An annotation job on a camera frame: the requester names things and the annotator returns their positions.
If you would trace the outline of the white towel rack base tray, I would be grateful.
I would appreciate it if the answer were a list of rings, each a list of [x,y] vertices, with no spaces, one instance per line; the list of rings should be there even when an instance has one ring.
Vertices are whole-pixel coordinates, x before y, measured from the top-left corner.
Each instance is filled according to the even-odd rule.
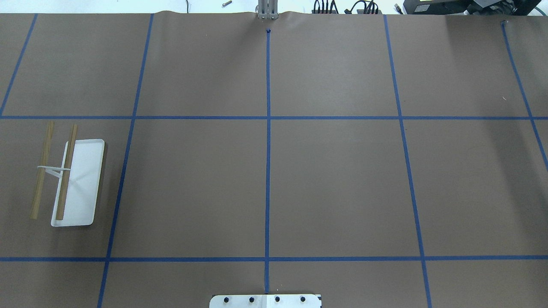
[[[76,140],[63,219],[56,219],[61,189],[61,183],[58,183],[51,226],[88,226],[94,222],[104,146],[103,139]]]

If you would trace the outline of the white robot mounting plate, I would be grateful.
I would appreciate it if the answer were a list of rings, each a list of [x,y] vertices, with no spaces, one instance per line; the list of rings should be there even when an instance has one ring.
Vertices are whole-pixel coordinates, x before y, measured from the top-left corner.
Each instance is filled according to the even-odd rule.
[[[238,294],[213,296],[210,308],[321,308],[315,294]]]

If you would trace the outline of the black monitor stand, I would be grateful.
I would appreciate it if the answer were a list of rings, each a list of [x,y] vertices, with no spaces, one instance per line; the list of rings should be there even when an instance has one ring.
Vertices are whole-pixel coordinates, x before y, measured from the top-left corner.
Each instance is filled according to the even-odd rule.
[[[526,16],[540,0],[404,0],[408,15],[514,15]]]

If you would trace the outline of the aluminium frame post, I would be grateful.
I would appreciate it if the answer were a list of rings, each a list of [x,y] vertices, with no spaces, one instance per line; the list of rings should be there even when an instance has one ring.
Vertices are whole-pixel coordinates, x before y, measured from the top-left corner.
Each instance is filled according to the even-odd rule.
[[[278,19],[278,0],[259,0],[256,13],[259,20]]]

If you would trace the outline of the white rack bracket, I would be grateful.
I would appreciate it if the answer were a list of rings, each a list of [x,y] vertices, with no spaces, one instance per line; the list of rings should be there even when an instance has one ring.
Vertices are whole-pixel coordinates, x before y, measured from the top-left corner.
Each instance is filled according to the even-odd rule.
[[[45,173],[51,174],[54,177],[62,178],[65,173],[70,176],[70,168],[54,167],[54,166],[37,166],[38,169],[43,169]]]

